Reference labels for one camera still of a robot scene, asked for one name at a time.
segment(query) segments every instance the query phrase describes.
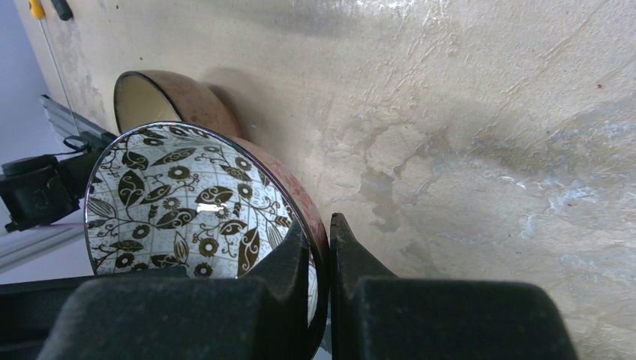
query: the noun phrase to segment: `yellow handle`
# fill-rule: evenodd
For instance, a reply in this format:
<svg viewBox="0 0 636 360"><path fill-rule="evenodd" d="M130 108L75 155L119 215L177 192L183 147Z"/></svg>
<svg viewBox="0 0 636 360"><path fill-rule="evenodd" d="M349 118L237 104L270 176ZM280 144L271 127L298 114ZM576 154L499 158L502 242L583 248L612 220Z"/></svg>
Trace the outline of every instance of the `yellow handle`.
<svg viewBox="0 0 636 360"><path fill-rule="evenodd" d="M31 10L31 15L37 19L44 19L44 9L39 0L28 0L28 8Z"/></svg>

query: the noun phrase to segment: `stain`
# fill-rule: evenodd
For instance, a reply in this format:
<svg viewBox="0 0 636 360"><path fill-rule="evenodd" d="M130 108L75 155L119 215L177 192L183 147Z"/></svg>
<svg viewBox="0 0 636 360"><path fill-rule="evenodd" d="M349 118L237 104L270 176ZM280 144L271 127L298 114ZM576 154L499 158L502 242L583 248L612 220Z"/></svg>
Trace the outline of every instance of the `stain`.
<svg viewBox="0 0 636 360"><path fill-rule="evenodd" d="M589 203L600 201L597 191L580 180L574 180L568 187L565 187L557 196L547 199L550 208L558 215L564 215L563 206L572 206L573 200L583 200Z"/></svg>
<svg viewBox="0 0 636 360"><path fill-rule="evenodd" d="M422 159L434 159L431 172L437 179L444 169L448 168L448 162L453 159L458 160L457 154L453 151L447 139L448 127L441 127L439 130L424 133L423 141L415 148L413 154L408 156L401 164L393 166L393 173L399 178L407 168L408 162L415 156Z"/></svg>
<svg viewBox="0 0 636 360"><path fill-rule="evenodd" d="M415 268L418 276L427 278L442 278L443 273L434 265L431 252L421 244L412 242L400 249L400 254L407 260L415 260L414 264L408 264L410 268Z"/></svg>
<svg viewBox="0 0 636 360"><path fill-rule="evenodd" d="M103 123L106 120L106 108L104 107L104 97L99 88L93 84L93 78L90 75L85 75L80 82L82 85L79 88L83 90L82 108L88 109L89 119Z"/></svg>
<svg viewBox="0 0 636 360"><path fill-rule="evenodd" d="M419 197L426 194L426 192L428 191L428 188L434 183L434 180L425 180L424 182L422 182L418 189L414 192L411 193L411 198L410 198L410 202L409 204L411 205L417 205L417 202L419 200Z"/></svg>
<svg viewBox="0 0 636 360"><path fill-rule="evenodd" d="M258 1L250 7L234 6L224 0L212 2L214 11L224 17L307 37L337 38L356 24L349 14L334 7L332 0Z"/></svg>
<svg viewBox="0 0 636 360"><path fill-rule="evenodd" d="M630 247L578 251L563 255L557 260L560 264L568 266L571 272L582 270L613 282L636 284L636 274L632 271L636 261L636 249Z"/></svg>
<svg viewBox="0 0 636 360"><path fill-rule="evenodd" d="M366 138L363 139L362 141L358 142L354 149L356 152L358 153L363 153L363 154L367 154L368 149L375 143L376 138L383 134L385 131L387 131L389 129L388 125L380 125L378 127L375 127L372 131L371 134Z"/></svg>
<svg viewBox="0 0 636 360"><path fill-rule="evenodd" d="M462 244L463 246L477 247L477 246L480 246L482 244L482 242L479 241L477 238L470 238L470 237L466 237L466 236L457 236L457 235L453 235L450 232L446 232L446 231L445 232L438 232L437 234L435 234L435 236L439 236L440 238L452 240L453 242L457 242L459 244Z"/></svg>
<svg viewBox="0 0 636 360"><path fill-rule="evenodd" d="M636 124L632 121L636 115L635 98L632 95L617 102L600 103L595 109L567 119L552 134L529 145L523 135L502 138L497 126L490 125L473 137L469 153L528 176L590 173L590 170L592 175L631 173L636 162L617 161L616 155L635 141Z"/></svg>
<svg viewBox="0 0 636 360"><path fill-rule="evenodd" d="M529 214L526 217L519 219L519 225L521 226L519 236L523 240L530 240L534 237L536 233L536 217L537 214Z"/></svg>
<svg viewBox="0 0 636 360"><path fill-rule="evenodd" d="M391 176L370 167L360 175L358 193L377 204L373 213L384 222L374 221L371 224L383 233L394 232L400 227L398 207L393 202L393 181Z"/></svg>

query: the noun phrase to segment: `white wall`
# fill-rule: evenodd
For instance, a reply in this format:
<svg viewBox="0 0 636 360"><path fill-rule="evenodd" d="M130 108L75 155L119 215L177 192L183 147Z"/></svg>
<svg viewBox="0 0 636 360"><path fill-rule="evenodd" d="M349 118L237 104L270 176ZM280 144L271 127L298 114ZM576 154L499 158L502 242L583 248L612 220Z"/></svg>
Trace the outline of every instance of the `white wall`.
<svg viewBox="0 0 636 360"><path fill-rule="evenodd" d="M0 164L68 152L38 100L40 95L49 93L49 89L12 1L0 1L0 49ZM65 220L81 222L82 217L77 211ZM5 224L9 221L7 209L0 202L0 258L20 245L60 231L34 229L6 234ZM0 284L92 274L83 235L49 245L54 246L49 248L46 242L40 242L26 251L31 253L30 257L0 268ZM40 251L32 253L36 247ZM24 254L25 249L21 248L20 253Z"/></svg>

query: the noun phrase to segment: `patterned bowl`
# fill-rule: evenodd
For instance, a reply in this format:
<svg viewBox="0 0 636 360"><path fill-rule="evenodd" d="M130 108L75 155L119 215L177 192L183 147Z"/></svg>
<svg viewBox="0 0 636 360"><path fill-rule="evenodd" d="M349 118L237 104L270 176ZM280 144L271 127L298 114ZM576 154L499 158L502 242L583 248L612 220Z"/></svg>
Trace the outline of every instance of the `patterned bowl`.
<svg viewBox="0 0 636 360"><path fill-rule="evenodd" d="M192 278L236 278L298 220L310 242L307 321L317 348L329 294L325 228L277 160L235 140L241 145L183 122L146 124L115 140L85 197L91 264L96 274L184 266Z"/></svg>
<svg viewBox="0 0 636 360"><path fill-rule="evenodd" d="M115 119L120 133L151 122L189 122L228 137L240 137L234 116L201 83L163 70L127 71L115 83Z"/></svg>

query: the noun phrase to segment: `brown bowl exterior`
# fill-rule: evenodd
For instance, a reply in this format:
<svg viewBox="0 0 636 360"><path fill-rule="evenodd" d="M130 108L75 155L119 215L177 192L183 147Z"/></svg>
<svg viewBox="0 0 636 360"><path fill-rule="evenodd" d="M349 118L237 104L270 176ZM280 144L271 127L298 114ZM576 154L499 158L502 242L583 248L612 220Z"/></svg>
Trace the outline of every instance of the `brown bowl exterior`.
<svg viewBox="0 0 636 360"><path fill-rule="evenodd" d="M310 327L310 333L318 334L310 340L315 345L315 349L320 345L322 333L325 330L325 319L327 317L327 308L329 301L329 240L323 221L320 219L320 213L314 201L309 197L305 188L300 184L294 175L275 157L265 152L260 147L254 145L247 140L238 137L230 137L230 139L239 144L243 149L256 158L267 170L278 180L280 186L287 191L291 200L295 203L296 208L300 211L299 220L306 223L305 226L311 231L313 244L310 243L312 251L318 250L319 259L314 255L316 272L318 274L318 303L316 306L316 314Z"/></svg>
<svg viewBox="0 0 636 360"><path fill-rule="evenodd" d="M323 221L320 219L320 213L314 201L311 199L305 188L300 184L294 175L275 157L271 156L265 150L254 145L247 140L238 137L230 137L230 139L245 148L250 154L258 159L271 174L280 182L292 197L302 217L307 221L313 240L316 242L318 252L323 262L329 256L329 241L327 240L327 232Z"/></svg>
<svg viewBox="0 0 636 360"><path fill-rule="evenodd" d="M115 118L120 133L132 128L123 124L125 119L118 114L118 99L127 96L122 88L126 77L139 77L148 82L161 93L181 121L203 126L227 137L241 136L234 116L210 89L190 77L164 70L127 71L117 79Z"/></svg>

